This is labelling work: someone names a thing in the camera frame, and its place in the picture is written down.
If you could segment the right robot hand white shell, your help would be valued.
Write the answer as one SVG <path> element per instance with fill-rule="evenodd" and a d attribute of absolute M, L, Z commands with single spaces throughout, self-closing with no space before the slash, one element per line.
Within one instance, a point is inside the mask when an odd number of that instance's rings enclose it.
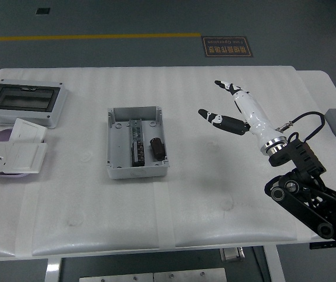
<path fill-rule="evenodd" d="M 243 115 L 244 120 L 218 115 L 205 109 L 198 110 L 200 116 L 214 127 L 226 132 L 237 135 L 251 132 L 257 137 L 258 147 L 264 155 L 271 155 L 274 147 L 287 144 L 286 137 L 273 128 L 267 115 L 249 92 L 239 86 L 221 80 L 216 80 L 215 84 L 231 93 L 234 103 Z"/>

